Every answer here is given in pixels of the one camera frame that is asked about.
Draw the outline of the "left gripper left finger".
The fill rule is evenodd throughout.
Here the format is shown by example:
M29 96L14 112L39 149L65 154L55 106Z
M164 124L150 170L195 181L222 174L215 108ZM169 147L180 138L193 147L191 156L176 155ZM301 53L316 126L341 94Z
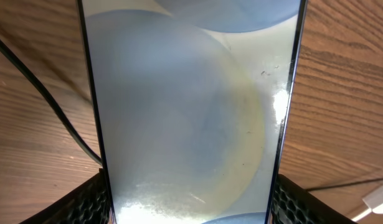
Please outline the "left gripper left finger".
M21 224L107 224L110 203L105 176L99 173Z

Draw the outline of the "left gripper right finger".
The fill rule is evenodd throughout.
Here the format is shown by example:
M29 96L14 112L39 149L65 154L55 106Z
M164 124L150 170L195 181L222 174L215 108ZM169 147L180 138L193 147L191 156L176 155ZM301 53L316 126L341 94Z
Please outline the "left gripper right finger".
M280 174L271 207L273 224L356 224Z

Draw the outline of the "Samsung Galaxy smartphone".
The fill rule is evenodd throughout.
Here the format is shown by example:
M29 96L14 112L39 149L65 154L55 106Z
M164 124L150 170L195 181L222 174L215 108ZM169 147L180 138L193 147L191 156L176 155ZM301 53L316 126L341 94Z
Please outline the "Samsung Galaxy smartphone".
M266 223L303 0L79 0L114 223Z

